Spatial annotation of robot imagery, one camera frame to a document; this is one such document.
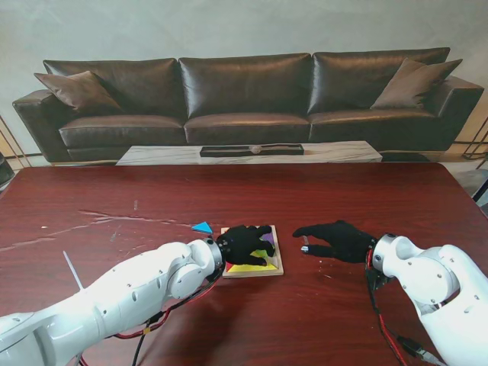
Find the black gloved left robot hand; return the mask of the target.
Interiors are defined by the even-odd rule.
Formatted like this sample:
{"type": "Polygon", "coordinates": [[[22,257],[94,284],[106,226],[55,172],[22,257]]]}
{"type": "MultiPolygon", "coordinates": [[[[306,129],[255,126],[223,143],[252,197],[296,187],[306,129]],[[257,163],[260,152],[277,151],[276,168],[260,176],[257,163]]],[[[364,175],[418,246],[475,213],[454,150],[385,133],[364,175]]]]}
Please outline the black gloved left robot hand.
{"type": "Polygon", "coordinates": [[[234,226],[217,238],[217,245],[227,263],[232,265],[266,266],[262,257],[255,257],[256,250],[265,250],[272,257],[274,246],[267,240],[262,240],[265,234],[272,233],[270,226],[234,226]]]}

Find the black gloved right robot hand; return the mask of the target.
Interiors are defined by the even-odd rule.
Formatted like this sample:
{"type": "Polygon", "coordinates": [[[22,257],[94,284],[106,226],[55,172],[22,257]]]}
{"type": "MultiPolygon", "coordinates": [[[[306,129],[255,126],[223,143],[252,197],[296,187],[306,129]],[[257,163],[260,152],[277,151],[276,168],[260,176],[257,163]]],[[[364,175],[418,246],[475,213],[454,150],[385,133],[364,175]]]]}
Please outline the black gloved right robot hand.
{"type": "Polygon", "coordinates": [[[303,226],[294,231],[293,237],[312,236],[327,243],[322,245],[305,245],[301,251],[306,255],[320,258],[333,258],[346,263],[364,263],[368,252],[375,247],[378,239],[357,229],[344,220],[334,223],[323,223],[303,226]]]}

